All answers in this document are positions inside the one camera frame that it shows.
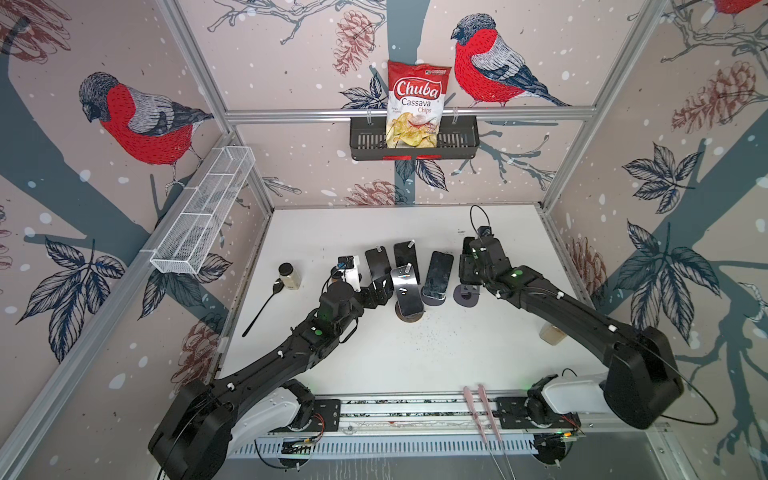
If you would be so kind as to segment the base rail plate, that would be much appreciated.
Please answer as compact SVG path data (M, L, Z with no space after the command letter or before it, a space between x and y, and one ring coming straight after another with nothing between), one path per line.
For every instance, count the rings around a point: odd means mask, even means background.
M478 394L475 408L495 458L504 458ZM621 440L647 434L600 414L569 414L534 424L525 400L489 397L508 457L562 461L580 440L602 434ZM300 406L285 393L262 401L233 431L229 458L268 460L292 467L309 460L489 455L463 395L316 398Z

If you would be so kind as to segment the pink chopstick right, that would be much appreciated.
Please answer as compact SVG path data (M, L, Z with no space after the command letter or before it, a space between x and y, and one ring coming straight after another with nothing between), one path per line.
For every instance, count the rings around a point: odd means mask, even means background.
M506 461L506 464L508 466L508 469L510 471L511 479L512 480L516 480L516 475L514 473L514 470L513 470L512 465L511 465L511 462L510 462L509 457L508 457L507 452L506 452L506 448L505 448L505 443L504 443L503 437L502 437L502 435L500 433L500 429L499 429L498 425L496 424L496 420L495 420L495 417L494 417L493 409L491 408L490 400L488 398L488 394L487 394L486 388L482 384L478 385L478 396L479 396L479 398L481 400L481 403L484 406L486 416L487 416L487 418L489 420L489 424L491 425L491 429L492 429L493 434L495 436L495 439L496 439L497 445L499 447L499 450L503 454L504 459Z

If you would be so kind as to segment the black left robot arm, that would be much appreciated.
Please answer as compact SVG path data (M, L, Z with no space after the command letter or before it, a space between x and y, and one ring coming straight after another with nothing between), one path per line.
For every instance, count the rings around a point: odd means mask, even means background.
M337 281L319 305L280 345L243 369L206 384L180 389L148 444L169 479L211 479L223 465L236 423L259 401L327 358L366 309L384 306L394 293L390 279L356 291Z

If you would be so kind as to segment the black phone stand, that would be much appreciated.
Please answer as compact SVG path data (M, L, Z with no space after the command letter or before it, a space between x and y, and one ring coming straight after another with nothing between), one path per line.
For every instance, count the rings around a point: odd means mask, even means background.
M396 243L393 246L393 251L395 257L395 267L400 268L410 264L416 279L420 280L415 241L408 240Z
M384 246L377 246L365 251L366 261L369 266L371 281L377 287L383 288L387 280L391 279L391 265Z

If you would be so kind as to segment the black phone rear stand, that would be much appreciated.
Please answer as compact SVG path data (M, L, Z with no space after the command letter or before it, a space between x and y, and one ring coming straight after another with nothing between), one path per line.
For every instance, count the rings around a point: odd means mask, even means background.
M410 264L416 279L420 280L415 241L408 240L396 243L393 246L393 251L395 257L395 267L400 268Z

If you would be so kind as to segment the black wall basket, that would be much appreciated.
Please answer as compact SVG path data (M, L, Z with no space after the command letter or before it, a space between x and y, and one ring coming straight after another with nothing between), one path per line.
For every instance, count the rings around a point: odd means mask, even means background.
M479 148L475 117L444 117L438 125L399 119L353 118L351 156L357 161L472 159Z

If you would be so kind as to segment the black-lid pale spice jar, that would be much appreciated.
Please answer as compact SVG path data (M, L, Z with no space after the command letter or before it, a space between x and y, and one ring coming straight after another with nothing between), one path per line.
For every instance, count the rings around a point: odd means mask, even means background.
M290 262L283 262L280 264L278 267L278 274L286 289L298 290L300 288L301 275Z

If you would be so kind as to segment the grey phone stand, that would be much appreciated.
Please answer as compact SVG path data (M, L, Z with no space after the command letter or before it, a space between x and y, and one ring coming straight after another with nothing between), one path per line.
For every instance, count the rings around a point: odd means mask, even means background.
M459 284L453 291L454 301L464 307L473 308L479 302L480 289L476 285Z
M445 303L444 298L433 298L433 297L427 296L425 294L424 289L421 289L420 296L421 296L422 302L427 306L437 307Z

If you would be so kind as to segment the black spoon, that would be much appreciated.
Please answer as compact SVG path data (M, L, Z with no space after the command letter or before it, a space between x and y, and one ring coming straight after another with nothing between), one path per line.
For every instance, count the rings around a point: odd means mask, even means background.
M267 305L269 304L269 302L270 302L270 301L271 301L271 300L272 300L272 299L273 299L273 298L274 298L276 295L278 295L278 294L279 294L279 293L280 293L280 292L281 292L281 291L282 291L284 288L285 288L285 284L284 284L284 282L283 282L281 279L277 279L277 280L275 280L275 281L273 282L273 284L272 284L272 293L271 293L271 294L270 294L270 296L269 296L269 297L266 299L266 301L264 302L264 304L263 304L263 305L260 307L259 311L258 311L258 312L257 312L257 314L254 316L254 318L253 318L253 319L250 321L250 323L247 325L247 327L245 328L245 330L244 330L244 331L243 331L243 333L242 333L242 337L246 337L246 336L247 336L247 335L250 333L250 331L252 330L252 328L253 328L253 326L255 325L256 321L257 321L257 320L258 320L258 318L261 316L262 312L263 312L263 311L264 311L264 309L267 307Z

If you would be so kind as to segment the black phone far left stand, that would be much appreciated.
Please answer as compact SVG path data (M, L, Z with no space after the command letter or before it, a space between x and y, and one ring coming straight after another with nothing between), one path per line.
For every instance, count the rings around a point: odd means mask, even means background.
M371 281L377 287L383 288L387 280L391 279L391 265L384 246L377 246L365 251L366 261L369 266Z

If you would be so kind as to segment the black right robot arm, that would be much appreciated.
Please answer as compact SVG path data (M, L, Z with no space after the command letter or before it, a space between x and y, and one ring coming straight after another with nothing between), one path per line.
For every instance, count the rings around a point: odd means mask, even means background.
M646 429L682 396L683 379L660 330L616 322L563 293L536 270L512 266L494 236L464 239L459 279L542 318L607 368L606 374L555 375L536 383L533 396L552 412L611 412L631 427Z

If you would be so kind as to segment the Chuba cassava chips bag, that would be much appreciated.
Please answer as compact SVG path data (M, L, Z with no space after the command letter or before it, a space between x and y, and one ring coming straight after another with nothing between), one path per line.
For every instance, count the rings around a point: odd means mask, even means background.
M436 148L450 67L390 62L385 141L388 148Z

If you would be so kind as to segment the amber jar right side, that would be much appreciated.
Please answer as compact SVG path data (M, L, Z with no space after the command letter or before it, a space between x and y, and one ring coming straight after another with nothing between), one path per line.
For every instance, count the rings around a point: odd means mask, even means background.
M552 324L546 323L539 331L539 337L541 340L549 345L556 346L561 343L568 335L561 329L555 327Z

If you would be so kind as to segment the black smartphone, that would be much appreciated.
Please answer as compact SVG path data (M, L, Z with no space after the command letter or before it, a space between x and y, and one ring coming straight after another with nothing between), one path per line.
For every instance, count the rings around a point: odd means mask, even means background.
M471 243L474 237L465 237L463 239L462 253L459 262L459 280L463 285L481 285L482 281L477 276L476 263L473 257Z
M427 296L445 299L453 262L454 256L450 253L432 252L427 276L422 287Z

